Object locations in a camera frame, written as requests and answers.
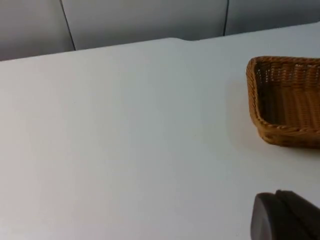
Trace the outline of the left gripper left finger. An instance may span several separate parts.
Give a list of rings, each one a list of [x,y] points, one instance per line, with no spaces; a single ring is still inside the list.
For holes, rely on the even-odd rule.
[[[252,240],[302,240],[300,229],[284,203],[273,193],[259,193],[255,196],[250,238]]]

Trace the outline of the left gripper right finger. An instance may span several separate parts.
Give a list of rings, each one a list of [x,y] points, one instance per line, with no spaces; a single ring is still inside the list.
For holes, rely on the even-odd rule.
[[[293,191],[277,190],[275,195],[293,220],[292,229],[301,234],[300,240],[319,240],[320,208]]]

